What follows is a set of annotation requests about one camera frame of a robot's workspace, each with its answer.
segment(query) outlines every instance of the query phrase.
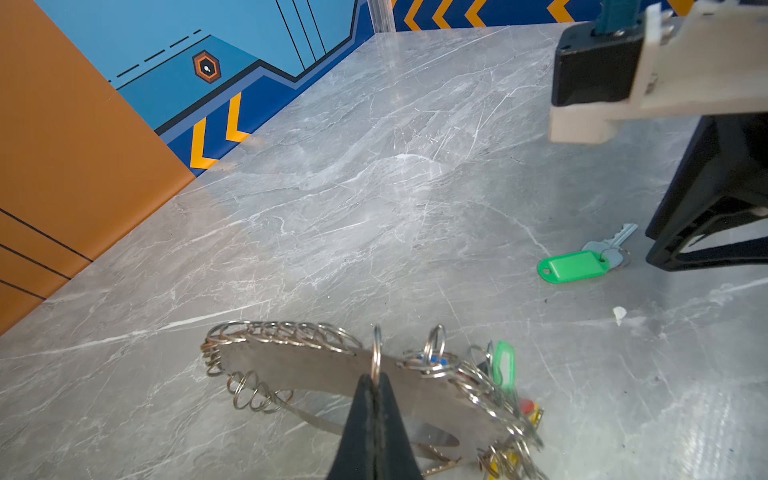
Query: black stand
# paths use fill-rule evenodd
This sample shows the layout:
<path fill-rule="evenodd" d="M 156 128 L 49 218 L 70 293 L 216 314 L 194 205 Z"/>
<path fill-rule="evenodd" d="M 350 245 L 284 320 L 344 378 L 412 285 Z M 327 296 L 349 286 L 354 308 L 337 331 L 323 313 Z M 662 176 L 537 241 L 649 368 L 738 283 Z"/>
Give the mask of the black stand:
<path fill-rule="evenodd" d="M 768 218 L 768 113 L 702 117 L 645 234 L 662 270 L 768 263 L 768 237 L 689 253 L 697 236 Z"/>

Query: metal key ring holder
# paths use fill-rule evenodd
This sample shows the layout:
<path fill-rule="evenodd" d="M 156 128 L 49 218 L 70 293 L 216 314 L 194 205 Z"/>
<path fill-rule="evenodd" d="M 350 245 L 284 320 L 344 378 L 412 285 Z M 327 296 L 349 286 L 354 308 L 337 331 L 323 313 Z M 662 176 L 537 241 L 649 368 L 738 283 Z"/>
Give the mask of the metal key ring holder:
<path fill-rule="evenodd" d="M 373 347 L 371 348 L 371 380 L 373 386 L 379 386 L 379 374 L 382 369 L 382 330 L 377 325 L 373 327 Z"/>
<path fill-rule="evenodd" d="M 605 257 L 603 257 L 603 252 L 607 252 L 607 251 L 609 251 L 609 250 L 618 250 L 619 252 L 624 252 L 624 253 L 626 253 L 626 254 L 627 254 L 627 256 L 629 257 L 629 261 L 628 261 L 628 262 L 627 262 L 626 260 L 622 260 L 622 261 L 621 261 L 621 263 L 619 263 L 619 264 L 618 264 L 618 265 L 617 265 L 617 266 L 614 268 L 614 270 L 618 270 L 618 269 L 620 269 L 620 268 L 625 268 L 625 267 L 626 267 L 626 266 L 628 266 L 630 263 L 632 263 L 632 253 L 631 253 L 629 250 L 627 250 L 626 248 L 623 248 L 623 247 L 611 247 L 611 248 L 606 248 L 605 250 L 600 250 L 600 258 L 599 258 L 599 260 L 600 260 L 601 262 L 607 262 L 607 260 L 605 259 Z"/>

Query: blue wall panel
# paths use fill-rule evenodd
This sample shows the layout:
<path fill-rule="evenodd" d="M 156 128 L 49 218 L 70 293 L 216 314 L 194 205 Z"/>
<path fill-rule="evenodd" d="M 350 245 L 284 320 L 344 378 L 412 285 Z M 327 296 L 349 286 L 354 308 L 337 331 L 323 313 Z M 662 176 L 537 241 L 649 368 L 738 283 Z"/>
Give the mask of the blue wall panel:
<path fill-rule="evenodd" d="M 222 78 L 213 84 L 192 72 L 191 57 L 203 50 L 220 62 Z M 256 60 L 225 41 L 207 37 L 118 91 L 154 130 Z"/>
<path fill-rule="evenodd" d="M 295 0 L 294 4 L 296 5 L 296 9 L 299 11 L 299 16 L 301 17 L 301 21 L 304 24 L 306 36 L 310 40 L 310 46 L 312 47 L 315 56 L 317 58 L 322 57 L 326 54 L 326 47 L 323 44 L 323 40 L 320 38 L 320 31 L 317 27 L 315 15 L 312 11 L 312 8 L 310 7 L 309 0 Z"/>
<path fill-rule="evenodd" d="M 331 51 L 349 35 L 354 5 L 355 0 L 310 0 L 327 51 Z"/>
<path fill-rule="evenodd" d="M 340 47 L 337 54 L 322 63 L 318 68 L 309 72 L 305 78 L 297 79 L 293 82 L 286 81 L 284 78 L 274 74 L 271 76 L 264 75 L 246 87 L 240 93 L 240 112 L 237 119 L 237 130 L 253 133 L 275 113 L 298 97 L 314 81 L 322 77 L 350 52 L 373 36 L 373 26 L 367 3 L 358 5 L 357 14 L 353 18 L 356 22 L 347 26 L 347 36 L 344 41 L 339 43 Z M 350 27 L 353 28 L 351 36 L 349 33 Z M 203 148 L 203 156 L 205 158 L 220 159 L 237 146 L 237 142 L 226 140 L 230 103 L 231 101 L 221 105 L 207 115 Z M 193 168 L 190 165 L 190 157 L 193 155 L 191 147 L 193 139 L 194 127 L 190 127 L 170 141 L 168 146 L 195 175 L 200 175 L 205 170 Z"/>
<path fill-rule="evenodd" d="M 367 0 L 35 1 L 196 175 L 373 36 Z"/>
<path fill-rule="evenodd" d="M 641 10 L 659 0 L 643 0 Z M 440 28 L 434 16 L 443 0 L 397 0 L 392 13 L 395 16 L 395 27 L 398 31 L 433 30 Z M 487 27 L 499 25 L 530 25 L 537 23 L 552 23 L 557 20 L 548 7 L 552 0 L 449 0 L 448 8 L 443 19 L 451 28 L 472 27 L 467 19 L 470 8 L 479 8 L 477 16 L 482 25 Z M 667 0 L 661 0 L 662 9 L 671 8 Z M 564 5 L 566 16 L 576 22 L 595 20 L 600 14 L 600 0 L 570 0 Z"/>

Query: key ring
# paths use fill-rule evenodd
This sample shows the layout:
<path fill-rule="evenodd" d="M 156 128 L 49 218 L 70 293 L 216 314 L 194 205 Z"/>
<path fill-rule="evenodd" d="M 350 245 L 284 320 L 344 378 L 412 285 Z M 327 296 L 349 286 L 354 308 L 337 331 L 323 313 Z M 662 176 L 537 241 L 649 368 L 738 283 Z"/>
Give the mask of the key ring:
<path fill-rule="evenodd" d="M 379 373 L 382 368 L 382 330 L 376 325 L 373 327 L 373 347 L 371 348 L 371 380 L 373 386 L 379 386 Z"/>
<path fill-rule="evenodd" d="M 609 250 L 618 250 L 619 252 L 624 252 L 624 253 L 626 253 L 626 254 L 627 254 L 627 256 L 629 257 L 629 261 L 628 261 L 628 262 L 627 262 L 627 261 L 624 259 L 624 257 L 622 257 L 622 258 L 621 258 L 621 263 L 619 263 L 619 264 L 618 264 L 618 265 L 617 265 L 617 266 L 614 268 L 614 270 L 618 270 L 618 269 L 620 269 L 620 268 L 625 268 L 625 267 L 626 267 L 626 266 L 628 266 L 630 263 L 632 263 L 632 253 L 630 253 L 630 251 L 629 251 L 629 250 L 627 250 L 626 248 L 623 248 L 623 247 L 611 247 L 611 248 L 606 248 L 605 250 L 600 250 L 600 258 L 599 258 L 599 260 L 600 260 L 601 262 L 607 262 L 607 259 L 606 259 L 605 257 L 603 257 L 603 252 L 607 252 L 607 251 L 609 251 Z"/>
<path fill-rule="evenodd" d="M 437 365 L 440 365 L 442 360 L 442 354 L 445 351 L 445 327 L 443 325 L 437 325 L 429 332 L 429 338 L 424 345 L 424 356 L 422 357 L 422 363 L 425 366 L 432 365 L 432 354 L 435 352 L 435 348 L 439 347 L 439 354 L 437 355 Z"/>

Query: black line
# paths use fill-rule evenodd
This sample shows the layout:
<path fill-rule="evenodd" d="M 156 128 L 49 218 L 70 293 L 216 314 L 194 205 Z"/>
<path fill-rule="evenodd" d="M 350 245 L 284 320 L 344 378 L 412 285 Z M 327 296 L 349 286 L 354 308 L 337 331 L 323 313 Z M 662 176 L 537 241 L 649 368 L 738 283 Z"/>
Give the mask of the black line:
<path fill-rule="evenodd" d="M 310 43 L 310 38 L 306 36 L 306 29 L 304 28 L 304 22 L 301 21 L 299 8 L 296 7 L 296 0 L 291 0 L 291 1 L 293 2 L 293 9 L 296 10 L 296 16 L 299 17 L 299 25 L 301 25 L 301 29 L 304 30 L 304 38 L 306 38 L 306 44 L 310 46 L 310 53 L 312 54 L 312 59 L 314 61 L 317 61 L 317 57 L 315 56 L 315 51 L 312 49 L 312 44 Z"/>
<path fill-rule="evenodd" d="M 64 277 L 65 279 L 67 279 L 67 280 L 72 280 L 72 278 L 70 278 L 69 276 L 66 276 L 66 275 L 64 275 L 63 273 L 59 273 L 59 272 L 57 272 L 56 270 L 53 270 L 53 269 L 52 269 L 51 267 L 49 267 L 49 266 L 45 266 L 45 265 L 43 265 L 42 263 L 40 263 L 40 262 L 38 262 L 38 261 L 36 261 L 36 260 L 33 260 L 33 259 L 31 259 L 31 258 L 27 257 L 27 256 L 26 256 L 26 255 L 24 255 L 23 253 L 19 253 L 19 252 L 17 252 L 16 250 L 13 250 L 12 248 L 8 248 L 8 247 L 6 247 L 5 245 L 3 245 L 2 243 L 0 243 L 0 248 L 5 248 L 7 251 L 9 251 L 9 252 L 11 252 L 11 253 L 15 253 L 16 255 L 19 255 L 19 256 L 20 256 L 21 258 L 23 258 L 24 260 L 29 260 L 30 262 L 34 263 L 35 265 L 38 265 L 38 266 L 42 266 L 42 267 L 43 267 L 43 268 L 45 268 L 46 270 L 48 270 L 48 271 L 51 271 L 51 272 L 55 273 L 56 275 L 59 275 L 59 276 L 63 276 L 63 277 Z"/>
<path fill-rule="evenodd" d="M 286 30 L 288 31 L 288 36 L 290 37 L 291 43 L 293 43 L 293 48 L 296 49 L 296 56 L 299 57 L 299 61 L 301 62 L 301 68 L 306 70 L 306 67 L 304 66 L 304 62 L 301 59 L 301 54 L 299 53 L 299 49 L 296 48 L 296 42 L 293 41 L 293 35 L 290 34 L 290 28 L 288 28 L 288 22 L 286 22 L 286 16 L 283 15 L 283 9 L 280 8 L 280 3 L 275 0 L 275 4 L 277 5 L 277 9 L 280 10 L 280 16 L 283 17 L 283 23 L 286 24 Z"/>
<path fill-rule="evenodd" d="M 15 288 L 16 290 L 21 290 L 22 292 L 24 292 L 24 293 L 28 293 L 29 295 L 32 295 L 32 296 L 36 296 L 36 297 L 38 297 L 40 300 L 47 300 L 47 298 L 45 298 L 44 296 L 39 296 L 37 293 L 32 293 L 32 292 L 30 292 L 29 290 L 24 290 L 24 289 L 23 289 L 23 288 L 21 288 L 20 286 L 16 286 L 16 285 L 14 285 L 13 283 L 8 283 L 8 282 L 6 282 L 6 281 L 5 281 L 5 280 L 3 280 L 3 279 L 0 279 L 0 283 L 3 283 L 3 284 L 5 284 L 5 285 L 8 285 L 8 286 L 10 286 L 11 288 Z"/>
<path fill-rule="evenodd" d="M 85 255 L 83 255 L 82 253 L 78 252 L 77 250 L 75 250 L 75 249 L 73 249 L 73 248 L 67 247 L 67 246 L 66 246 L 66 245 L 64 245 L 62 242 L 60 242 L 60 241 L 56 240 L 54 237 L 51 237 L 50 235 L 47 235 L 46 233 L 43 233 L 43 232 L 41 232 L 40 230 L 38 230 L 38 229 L 34 228 L 32 225 L 30 225 L 29 223 L 27 223 L 27 222 L 23 221 L 21 218 L 19 218 L 19 217 L 15 217 L 14 215 L 11 215 L 10 213 L 8 213 L 8 212 L 6 212 L 5 210 L 3 210 L 2 208 L 0 208 L 0 212 L 2 212 L 2 213 L 4 213 L 4 214 L 8 215 L 10 218 L 12 218 L 13 220 L 16 220 L 17 222 L 21 223 L 22 225 L 24 225 L 24 226 L 26 226 L 26 227 L 29 227 L 29 228 L 33 229 L 35 232 L 37 232 L 37 233 L 41 234 L 43 237 L 45 237 L 45 238 L 47 238 L 47 239 L 49 239 L 49 240 L 53 240 L 54 242 L 58 243 L 58 244 L 59 244 L 59 245 L 61 245 L 62 247 L 64 247 L 64 248 L 66 248 L 67 250 L 71 251 L 72 253 L 75 253 L 76 255 L 79 255 L 80 257 L 83 257 L 83 258 L 85 258 L 85 259 L 86 259 L 87 261 L 89 261 L 89 262 L 93 262 L 93 260 L 91 260 L 90 258 L 86 257 L 86 256 L 85 256 Z"/>
<path fill-rule="evenodd" d="M 165 48 L 163 48 L 163 49 L 162 49 L 162 50 L 160 50 L 158 53 L 156 53 L 156 54 L 152 55 L 151 57 L 149 57 L 147 60 L 144 60 L 144 61 L 150 61 L 152 58 L 155 58 L 155 57 L 157 57 L 159 54 L 163 53 L 164 51 L 165 51 Z"/>
<path fill-rule="evenodd" d="M 306 6 L 310 7 L 310 15 L 312 15 L 312 21 L 315 22 L 315 30 L 317 30 L 317 36 L 320 38 L 320 46 L 323 47 L 323 51 L 325 53 L 328 53 L 326 51 L 326 46 L 323 44 L 323 36 L 320 34 L 320 29 L 317 28 L 317 20 L 315 20 L 315 14 L 312 13 L 312 5 L 310 5 L 310 0 L 306 0 Z"/>
<path fill-rule="evenodd" d="M 127 70 L 126 70 L 126 71 L 124 71 L 123 73 L 121 73 L 121 74 L 119 74 L 119 75 L 116 75 L 116 76 L 117 76 L 118 78 L 120 78 L 120 77 L 122 77 L 123 75 L 127 74 L 129 71 L 133 70 L 134 68 L 136 68 L 136 67 L 138 67 L 138 66 L 139 66 L 139 64 L 136 64 L 136 65 L 134 65 L 133 67 L 131 67 L 131 68 L 127 69 Z"/>
<path fill-rule="evenodd" d="M 343 47 L 346 47 L 347 44 L 350 41 L 353 41 L 353 32 L 355 31 L 355 23 L 357 19 L 357 0 L 355 0 L 355 10 L 353 12 L 352 17 L 352 24 L 349 27 L 349 36 L 347 38 L 343 39 L 337 46 L 331 48 L 330 51 L 328 51 L 325 55 L 323 55 L 321 58 L 318 58 L 318 60 L 310 65 L 309 68 L 302 71 L 298 76 L 294 77 L 289 73 L 286 73 L 285 71 L 280 70 L 279 68 L 270 65 L 266 63 L 264 60 L 256 60 L 254 63 L 248 65 L 243 70 L 241 70 L 239 73 L 234 75 L 232 78 L 227 79 L 223 84 L 219 85 L 216 89 L 209 92 L 207 95 L 202 97 L 200 100 L 194 102 L 189 107 L 182 110 L 182 112 L 176 114 L 173 118 L 171 118 L 169 121 L 166 121 L 164 124 L 162 124 L 160 127 L 155 128 L 154 133 L 158 135 L 162 135 L 165 132 L 169 131 L 175 124 L 179 123 L 186 117 L 189 117 L 191 114 L 193 114 L 195 111 L 197 111 L 199 108 L 201 108 L 203 105 L 208 103 L 209 101 L 213 100 L 214 98 L 218 97 L 223 91 L 227 90 L 232 85 L 236 84 L 238 81 L 240 81 L 242 78 L 244 78 L 246 75 L 248 75 L 250 72 L 257 70 L 259 67 L 264 68 L 265 70 L 269 70 L 274 74 L 279 75 L 280 77 L 285 78 L 286 80 L 296 83 L 302 78 L 304 78 L 305 75 L 308 75 L 312 73 L 313 69 L 317 66 L 322 64 L 327 58 L 329 58 L 331 55 L 335 54 L 338 50 L 340 50 Z"/>
<path fill-rule="evenodd" d="M 143 74 L 141 74 L 141 75 L 137 76 L 136 78 L 132 78 L 130 81 L 127 81 L 127 82 L 125 82 L 124 84 L 122 84 L 121 86 L 119 86 L 119 87 L 117 88 L 117 90 L 120 90 L 121 88 L 123 88 L 125 85 L 127 85 L 127 84 L 131 83 L 132 81 L 135 81 L 135 80 L 137 80 L 137 79 L 139 79 L 139 78 L 141 78 L 141 77 L 144 77 L 146 74 L 148 74 L 149 72 L 153 71 L 155 68 L 157 68 L 157 67 L 161 66 L 161 65 L 162 65 L 163 63 L 165 63 L 166 61 L 169 61 L 169 60 L 171 60 L 171 59 L 173 59 L 173 58 L 176 58 L 176 57 L 178 57 L 179 55 L 183 54 L 184 52 L 186 52 L 187 50 L 189 50 L 190 48 L 192 48 L 193 46 L 197 45 L 198 43 L 200 43 L 201 41 L 205 40 L 205 39 L 206 39 L 206 38 L 208 38 L 208 37 L 210 37 L 210 35 L 207 35 L 207 36 L 205 36 L 205 37 L 201 38 L 200 40 L 198 40 L 198 41 L 194 42 L 192 45 L 190 45 L 190 46 L 186 47 L 184 50 L 180 51 L 179 53 L 177 53 L 177 54 L 176 54 L 176 55 L 174 55 L 173 57 L 169 57 L 169 58 L 166 58 L 165 60 L 163 60 L 163 61 L 162 61 L 162 62 L 160 62 L 159 64 L 155 65 L 154 67 L 152 67 L 152 68 L 150 68 L 149 70 L 147 70 L 146 72 L 144 72 Z"/>
<path fill-rule="evenodd" d="M 184 37 L 184 38 L 182 38 L 181 40 L 177 41 L 176 43 L 174 43 L 173 45 L 171 45 L 171 46 L 170 46 L 170 47 L 168 47 L 168 48 L 173 48 L 173 47 L 175 47 L 176 45 L 179 45 L 179 44 L 180 44 L 182 41 L 184 41 L 184 40 L 187 40 L 189 37 L 190 37 L 190 36 L 189 36 L 189 35 L 187 35 L 186 37 Z"/>

